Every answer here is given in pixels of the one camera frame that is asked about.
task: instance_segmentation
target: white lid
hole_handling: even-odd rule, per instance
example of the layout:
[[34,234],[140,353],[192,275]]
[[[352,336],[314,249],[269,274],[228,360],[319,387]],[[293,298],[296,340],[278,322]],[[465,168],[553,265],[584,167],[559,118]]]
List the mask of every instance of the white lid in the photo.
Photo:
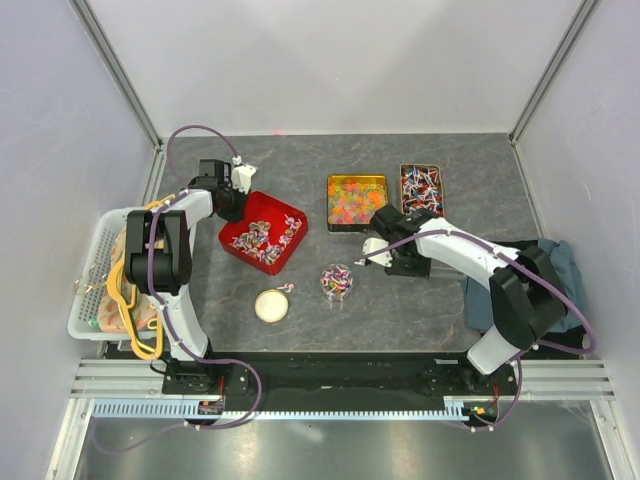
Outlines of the white lid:
[[267,290],[256,298],[256,315],[267,323],[280,321],[289,310],[289,300],[280,290]]

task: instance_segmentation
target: tin of gummy candies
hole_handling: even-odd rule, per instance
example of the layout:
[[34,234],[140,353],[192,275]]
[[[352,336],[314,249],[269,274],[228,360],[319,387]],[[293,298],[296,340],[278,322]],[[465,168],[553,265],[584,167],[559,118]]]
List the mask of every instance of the tin of gummy candies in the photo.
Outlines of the tin of gummy candies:
[[389,203],[384,175],[330,175],[327,181],[327,228],[330,232],[365,232],[379,208]]
[[332,263],[322,271],[322,291],[332,302],[341,302],[353,290],[353,272],[346,265]]

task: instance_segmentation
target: metal tin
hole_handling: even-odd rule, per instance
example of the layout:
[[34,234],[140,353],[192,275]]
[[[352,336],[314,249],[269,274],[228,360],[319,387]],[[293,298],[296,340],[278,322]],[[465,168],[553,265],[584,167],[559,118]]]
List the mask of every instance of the metal tin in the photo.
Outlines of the metal tin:
[[[338,205],[342,198],[345,199],[346,205]],[[362,202],[354,201],[358,198],[362,199]],[[327,228],[330,232],[370,230],[371,217],[378,208],[387,203],[389,189],[387,177],[384,175],[329,175]]]
[[412,167],[416,167],[418,169],[424,169],[424,170],[431,168],[431,169],[435,169],[435,170],[438,171],[438,177],[440,179],[440,182],[438,182],[438,188],[440,189],[440,192],[441,192],[442,208],[438,209],[438,211],[434,211],[434,213],[440,215],[441,217],[444,217],[445,216],[444,184],[442,182],[442,170],[440,169],[439,165],[424,164],[424,163],[403,163],[402,165],[400,165],[400,209],[402,210],[402,214],[406,215],[407,213],[409,213],[407,211],[407,209],[405,208],[405,202],[404,202],[404,196],[403,196],[403,190],[404,190],[404,188],[403,188],[404,187],[404,185],[403,185],[403,177],[404,177],[405,171],[407,171],[409,168],[412,168]]

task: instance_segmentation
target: cable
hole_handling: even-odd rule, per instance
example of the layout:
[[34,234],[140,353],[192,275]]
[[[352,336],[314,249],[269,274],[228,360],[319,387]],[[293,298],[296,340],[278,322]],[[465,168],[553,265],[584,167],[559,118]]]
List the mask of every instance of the cable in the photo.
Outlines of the cable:
[[489,405],[489,408],[493,407],[494,405],[497,405],[499,399],[500,399],[500,389],[498,388],[498,384],[494,383],[493,384],[493,401],[491,402],[491,405]]
[[258,393],[256,395],[255,402],[253,403],[253,405],[251,406],[251,408],[247,413],[245,413],[240,418],[233,420],[229,423],[223,423],[220,425],[216,424],[216,425],[200,426],[200,428],[206,429],[206,430],[222,430],[226,428],[237,427],[239,425],[246,423],[251,419],[251,416],[256,412],[262,400],[262,380],[260,378],[260,375],[258,375],[258,372],[256,372],[256,370],[251,365],[249,365],[246,362],[243,362],[242,360],[237,360],[234,358],[222,358],[222,359],[212,360],[212,359],[200,357],[199,355],[189,350],[189,348],[184,344],[182,339],[176,333],[176,330],[173,327],[173,324],[171,323],[171,318],[169,317],[169,311],[168,311],[168,308],[166,307],[166,302],[160,295],[158,295],[153,285],[153,256],[155,251],[155,248],[153,246],[155,245],[155,240],[156,240],[158,220],[160,219],[160,215],[162,215],[171,205],[174,205],[175,203],[179,202],[183,198],[186,198],[187,195],[188,195],[188,191],[180,192],[172,201],[167,201],[164,205],[158,208],[153,214],[153,218],[151,219],[151,227],[149,230],[150,248],[149,248],[149,255],[147,260],[147,283],[149,285],[149,292],[158,301],[160,305],[159,309],[162,311],[162,316],[167,325],[167,330],[169,330],[169,334],[173,338],[173,341],[178,344],[178,347],[180,347],[180,349],[184,353],[186,353],[189,357],[193,358],[196,362],[204,363],[206,365],[229,365],[229,364],[240,365],[241,367],[246,368],[249,372],[251,372],[251,374],[256,379],[256,382],[258,384]]
[[144,445],[145,443],[150,442],[151,440],[155,440],[156,438],[164,435],[165,433],[171,432],[171,431],[176,430],[176,429],[178,429],[180,427],[186,427],[186,422],[174,423],[174,424],[168,425],[168,426],[164,427],[163,429],[158,430],[156,433],[151,434],[148,437],[143,438],[142,440],[140,440],[140,441],[138,441],[138,442],[136,442],[136,443],[134,443],[132,445],[129,445],[128,447],[122,448],[120,450],[109,450],[108,448],[105,448],[102,445],[100,445],[100,443],[98,443],[98,438],[96,437],[96,425],[94,423],[91,426],[91,442],[96,447],[96,450],[98,450],[103,455],[109,455],[109,456],[122,455],[123,453],[130,452],[131,450],[134,450],[134,449]]
[[[457,231],[457,230],[437,229],[437,230],[428,230],[426,232],[416,233],[415,235],[411,235],[410,237],[404,238],[404,239],[402,239],[402,240],[400,240],[400,241],[398,241],[396,243],[393,243],[393,244],[391,244],[391,245],[389,245],[389,246],[387,246],[385,248],[381,248],[380,250],[377,250],[377,251],[372,252],[372,253],[367,253],[366,255],[363,255],[358,260],[365,260],[367,258],[375,257],[376,255],[380,255],[381,253],[385,253],[385,252],[388,252],[390,250],[394,250],[394,249],[404,245],[405,243],[413,242],[413,241],[415,241],[415,240],[417,240],[419,238],[431,237],[431,236],[435,236],[435,235],[453,235],[455,237],[464,238],[465,240],[477,245],[478,247],[482,248],[483,250],[486,250],[488,253],[494,253],[493,247],[491,245],[489,245],[488,243],[484,242],[483,240],[481,240],[481,239],[479,239],[477,237],[474,237],[471,234],[468,234],[466,232]],[[583,315],[583,313],[580,311],[580,309],[578,307],[576,307],[575,304],[571,300],[569,300],[564,293],[562,293],[556,287],[551,285],[545,279],[539,277],[538,275],[536,275],[535,273],[533,273],[529,269],[527,269],[524,266],[520,265],[518,262],[516,262],[516,261],[510,259],[509,257],[507,257],[504,253],[501,253],[501,252],[498,251],[496,256],[500,260],[503,260],[504,262],[508,263],[511,267],[513,267],[516,270],[518,270],[520,273],[522,273],[524,276],[526,276],[530,280],[532,280],[535,283],[537,283],[538,285],[544,287],[552,295],[554,295],[558,300],[560,300],[564,304],[565,307],[567,307],[569,310],[571,310],[578,317],[578,319],[580,320],[580,323],[582,323],[582,326],[584,327],[584,329],[587,332],[587,335],[589,337],[589,346],[587,348],[583,348],[583,349],[567,347],[565,345],[561,345],[559,343],[554,343],[554,342],[549,342],[549,341],[546,341],[546,340],[539,340],[538,341],[538,345],[543,345],[545,347],[555,348],[556,350],[560,350],[562,352],[567,352],[567,353],[573,353],[575,355],[585,355],[585,354],[589,354],[589,353],[592,353],[592,352],[595,351],[596,346],[597,346],[597,337],[596,337],[595,331],[593,330],[593,327],[591,326],[591,323],[589,323],[589,321]]]
[[211,128],[211,127],[207,127],[206,125],[185,125],[184,127],[180,127],[175,132],[173,132],[171,134],[171,136],[169,137],[169,140],[167,141],[167,163],[169,164],[169,168],[171,169],[171,172],[173,173],[173,176],[176,177],[178,182],[183,187],[186,187],[188,182],[182,175],[180,175],[180,173],[178,173],[178,169],[176,168],[176,165],[173,162],[173,157],[171,156],[171,146],[173,145],[173,141],[176,139],[176,137],[178,136],[179,133],[182,133],[185,130],[191,130],[191,129],[206,130],[207,132],[211,132],[211,133],[216,134],[218,137],[220,137],[222,140],[224,140],[224,142],[229,146],[229,148],[233,152],[233,158],[234,159],[240,159],[241,158],[240,157],[240,153],[238,152],[238,149],[233,144],[233,142],[228,137],[225,137],[223,134],[221,134],[219,131],[217,131],[216,129]]
[[153,360],[151,360],[151,362],[149,363],[149,368],[151,369],[152,372],[157,373],[158,375],[162,375],[163,377],[167,373],[167,372],[163,372],[162,370],[158,370],[156,367],[154,367]]
[[131,339],[131,348],[136,356],[142,360],[153,360],[162,355],[164,351],[164,332],[162,328],[162,322],[157,322],[156,326],[156,347],[155,349],[142,343],[138,337],[138,330],[131,318],[130,309],[135,306],[136,303],[136,290],[134,285],[131,292],[131,302],[127,303],[121,293],[122,286],[122,271],[124,270],[124,255],[116,262],[111,269],[109,277],[107,278],[107,292],[109,296],[118,305],[118,312],[120,318],[124,324],[125,330],[129,334]]
[[495,422],[490,422],[489,420],[485,420],[484,418],[482,418],[480,415],[478,415],[477,413],[472,413],[471,414],[476,420],[481,421],[482,423],[484,423],[485,425],[491,425],[493,427]]

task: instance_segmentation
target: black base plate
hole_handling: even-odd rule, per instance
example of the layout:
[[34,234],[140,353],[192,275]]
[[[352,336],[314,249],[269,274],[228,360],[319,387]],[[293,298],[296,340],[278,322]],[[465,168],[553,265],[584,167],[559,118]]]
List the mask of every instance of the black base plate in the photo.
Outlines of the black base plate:
[[[501,395],[512,395],[516,387],[509,365],[480,377],[465,353],[241,352],[209,357],[242,360],[257,370],[263,386],[260,411],[441,410],[447,395],[491,397],[493,383]],[[251,407],[257,383],[245,368],[216,366],[215,376],[224,376],[227,410]],[[181,393],[189,394],[184,386],[180,385]],[[174,388],[165,379],[163,393]]]
[[169,359],[165,369],[162,393],[165,395],[214,395],[219,380],[215,368],[196,362]]

